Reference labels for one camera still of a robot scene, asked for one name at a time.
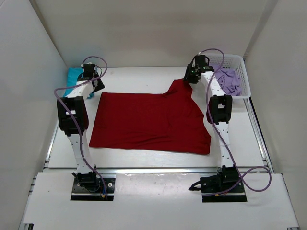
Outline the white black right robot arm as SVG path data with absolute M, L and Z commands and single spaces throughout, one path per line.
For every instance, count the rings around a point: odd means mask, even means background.
M 215 77 L 216 72 L 209 62 L 210 59 L 205 55 L 194 56 L 187 65 L 184 81 L 192 84 L 201 82 L 206 87 L 206 117 L 218 139 L 220 151 L 218 173 L 201 178 L 201 187 L 192 185 L 190 190 L 201 190 L 207 196 L 218 196 L 229 190 L 239 180 L 239 175 L 231 155 L 228 130 L 233 99 L 222 90 Z

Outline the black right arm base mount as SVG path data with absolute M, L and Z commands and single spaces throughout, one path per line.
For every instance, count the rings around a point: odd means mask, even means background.
M 201 191 L 203 203 L 247 202 L 242 182 L 224 182 L 218 175 L 201 177 L 190 191 Z

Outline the teal polo shirt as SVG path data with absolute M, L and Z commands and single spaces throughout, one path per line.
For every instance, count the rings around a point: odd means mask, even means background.
M 75 86 L 77 83 L 78 76 L 83 73 L 83 69 L 80 68 L 69 68 L 68 69 L 68 75 L 67 75 L 67 86 L 66 87 L 72 87 Z M 71 93 L 72 89 L 66 89 L 64 93 L 64 97 L 66 97 L 69 93 Z M 91 99 L 94 96 L 94 93 L 91 93 L 88 96 L 88 99 Z

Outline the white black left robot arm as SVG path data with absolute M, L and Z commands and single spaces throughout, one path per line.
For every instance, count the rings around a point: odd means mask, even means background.
M 59 128 L 68 137 L 77 163 L 72 175 L 80 187 L 94 193 L 102 188 L 104 182 L 89 152 L 86 136 L 89 120 L 85 100 L 91 93 L 104 88 L 104 85 L 97 65 L 86 63 L 81 64 L 81 67 L 83 72 L 77 77 L 75 85 L 55 89 L 54 94 L 57 98 Z

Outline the red t shirt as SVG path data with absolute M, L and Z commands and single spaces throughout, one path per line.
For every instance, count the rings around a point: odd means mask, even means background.
M 208 155 L 211 136 L 192 91 L 178 79 L 160 94 L 102 93 L 89 146 Z

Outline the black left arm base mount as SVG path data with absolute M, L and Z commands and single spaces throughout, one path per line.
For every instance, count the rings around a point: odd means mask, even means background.
M 74 176 L 71 189 L 72 201 L 113 201 L 116 186 L 115 177 L 101 178 L 89 173 Z

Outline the lilac garment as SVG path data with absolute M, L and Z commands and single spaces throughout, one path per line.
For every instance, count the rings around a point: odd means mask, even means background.
M 234 69 L 221 67 L 215 74 L 215 78 L 227 95 L 239 96 L 241 94 L 241 80 Z

